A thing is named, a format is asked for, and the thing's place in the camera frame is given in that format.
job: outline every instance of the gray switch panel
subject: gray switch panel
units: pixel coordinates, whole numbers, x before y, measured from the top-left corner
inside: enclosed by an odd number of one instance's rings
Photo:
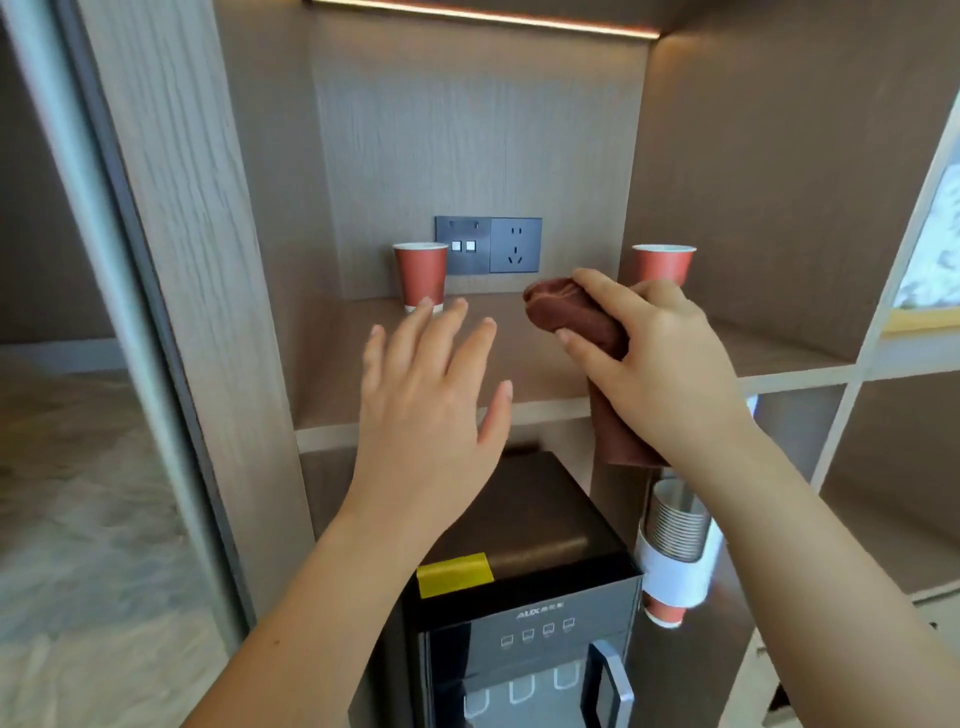
[[[490,272],[489,217],[434,218],[437,242],[446,243],[448,276],[482,276]]]
[[[437,242],[447,246],[449,276],[540,270],[542,218],[438,215],[435,224]]]

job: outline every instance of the right hand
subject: right hand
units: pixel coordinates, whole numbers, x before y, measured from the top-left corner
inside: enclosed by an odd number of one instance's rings
[[[696,462],[718,437],[753,425],[750,410],[707,316],[670,280],[627,288],[580,268],[573,279],[630,336],[616,361],[573,331],[557,336],[620,418],[673,467]]]

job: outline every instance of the wooden shelf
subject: wooden shelf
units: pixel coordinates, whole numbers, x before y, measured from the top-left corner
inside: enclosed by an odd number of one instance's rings
[[[960,544],[845,481],[831,480],[824,501],[914,601],[960,589]]]
[[[867,367],[866,378],[895,379],[960,370],[960,328],[930,328],[885,334]]]
[[[480,394],[487,402],[497,382],[515,386],[515,425],[570,420],[589,415],[587,382],[556,339],[534,327],[517,293],[467,296],[467,322],[460,338],[483,317],[498,325]],[[300,452],[355,447],[360,391],[360,355],[374,324],[387,330],[404,317],[396,299],[328,304],[328,334],[304,353],[309,379],[295,409]],[[723,322],[714,327],[741,377],[744,394],[828,386],[848,381],[852,365],[827,354],[758,336]]]

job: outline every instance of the yellow label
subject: yellow label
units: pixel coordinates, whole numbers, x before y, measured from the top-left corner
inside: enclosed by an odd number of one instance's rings
[[[490,584],[492,581],[493,572],[490,571],[485,553],[472,553],[470,556],[417,567],[421,599],[459,592],[461,589]]]

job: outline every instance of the brown cloth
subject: brown cloth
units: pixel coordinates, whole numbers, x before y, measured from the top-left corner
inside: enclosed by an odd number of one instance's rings
[[[616,319],[603,310],[574,279],[541,280],[523,292],[527,318],[537,328],[556,331],[568,328],[596,344],[617,361],[627,355],[630,339]],[[638,438],[613,409],[610,401],[592,382],[590,418],[596,437],[597,454],[612,465],[662,468],[666,461]]]

